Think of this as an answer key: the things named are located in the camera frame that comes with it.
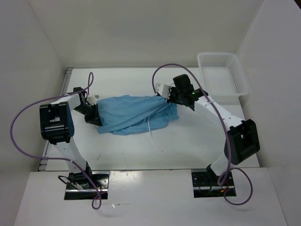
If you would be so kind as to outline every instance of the blue cloth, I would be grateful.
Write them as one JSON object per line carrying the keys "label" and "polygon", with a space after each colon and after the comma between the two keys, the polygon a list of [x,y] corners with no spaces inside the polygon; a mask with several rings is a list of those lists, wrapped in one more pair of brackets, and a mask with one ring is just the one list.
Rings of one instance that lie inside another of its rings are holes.
{"label": "blue cloth", "polygon": [[103,126],[99,133],[129,135],[160,129],[168,125],[169,120],[177,120],[177,106],[166,103],[163,97],[110,97],[97,101],[98,112]]}

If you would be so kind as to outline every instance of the table top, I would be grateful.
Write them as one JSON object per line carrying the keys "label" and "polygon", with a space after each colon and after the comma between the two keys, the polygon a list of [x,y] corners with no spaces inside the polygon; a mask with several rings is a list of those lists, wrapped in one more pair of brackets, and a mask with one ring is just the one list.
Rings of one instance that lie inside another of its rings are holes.
{"label": "table top", "polygon": [[[246,168],[253,197],[243,206],[223,197],[193,198],[191,171],[111,171],[108,199],[100,210],[91,200],[64,201],[65,185],[57,179],[67,172],[32,172],[15,226],[123,225],[123,226],[286,226],[267,168]],[[232,172],[237,197],[250,192],[245,176]]]}
{"label": "table top", "polygon": [[[198,68],[190,68],[203,85]],[[73,69],[68,92],[73,87],[87,86],[88,75],[94,73],[90,94],[100,98],[113,96],[152,96],[151,77],[155,68],[92,68]],[[182,68],[163,68],[158,71],[155,82],[173,83],[172,78],[185,73]],[[244,115],[237,97],[221,104],[232,114]],[[97,126],[85,123],[83,115],[72,111],[75,126],[75,143],[92,170],[161,170],[200,169],[214,162],[223,152],[225,136],[220,128],[208,119],[185,106],[178,106],[179,120],[171,121],[164,129],[149,133],[119,136],[110,133],[98,134]],[[61,156],[49,145],[47,155]],[[256,155],[242,162],[240,167],[259,167]],[[64,161],[48,161],[46,171],[68,170]]]}

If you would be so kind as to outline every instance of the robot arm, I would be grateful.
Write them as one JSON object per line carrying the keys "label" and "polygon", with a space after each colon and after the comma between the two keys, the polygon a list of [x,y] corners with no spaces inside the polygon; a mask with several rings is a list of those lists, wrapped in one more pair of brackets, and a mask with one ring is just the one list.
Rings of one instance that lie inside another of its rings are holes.
{"label": "robot arm", "polygon": [[[174,78],[175,87],[157,83],[156,92],[167,99],[167,102],[185,105],[193,111],[204,115],[217,127],[220,127],[220,119],[203,95],[200,89],[194,89],[186,74]],[[260,149],[256,125],[252,120],[243,120],[234,116],[216,102],[214,103],[225,123],[227,134],[231,145],[231,165],[235,166],[249,158]],[[228,148],[225,144],[223,154],[207,167],[208,176],[211,181],[216,182],[218,177],[227,169]]]}
{"label": "robot arm", "polygon": [[[85,121],[101,126],[98,105],[91,105],[84,97],[84,92],[63,97],[48,105],[40,106],[40,126],[43,139],[53,144],[64,158],[75,161],[90,176],[92,171],[86,160],[80,155],[73,139],[74,124],[71,111],[76,110],[85,116]],[[69,177],[73,183],[87,186],[87,179],[71,162],[67,162]]]}

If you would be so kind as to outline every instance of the wall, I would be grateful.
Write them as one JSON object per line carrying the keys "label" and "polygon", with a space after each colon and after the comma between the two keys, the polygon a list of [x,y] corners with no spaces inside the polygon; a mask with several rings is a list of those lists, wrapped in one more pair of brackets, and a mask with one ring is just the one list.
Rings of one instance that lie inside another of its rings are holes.
{"label": "wall", "polygon": [[196,66],[199,52],[238,50],[261,0],[29,3],[65,66]]}
{"label": "wall", "polygon": [[[37,161],[21,155],[11,144],[9,126],[27,104],[57,95],[64,68],[25,0],[0,1],[0,225],[13,225],[31,170]],[[38,107],[25,112],[14,133],[18,144],[41,155],[45,142],[39,132]]]}
{"label": "wall", "polygon": [[261,166],[270,173],[289,226],[300,225],[301,10],[294,0],[265,0],[239,51],[251,93],[241,100],[256,121]]}

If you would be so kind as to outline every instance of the plastic basket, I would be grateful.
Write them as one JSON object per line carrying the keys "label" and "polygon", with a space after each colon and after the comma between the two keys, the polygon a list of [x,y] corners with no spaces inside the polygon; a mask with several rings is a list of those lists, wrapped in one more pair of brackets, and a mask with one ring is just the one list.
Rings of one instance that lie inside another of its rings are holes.
{"label": "plastic basket", "polygon": [[248,94],[246,74],[235,54],[199,53],[198,67],[209,95],[239,97]]}

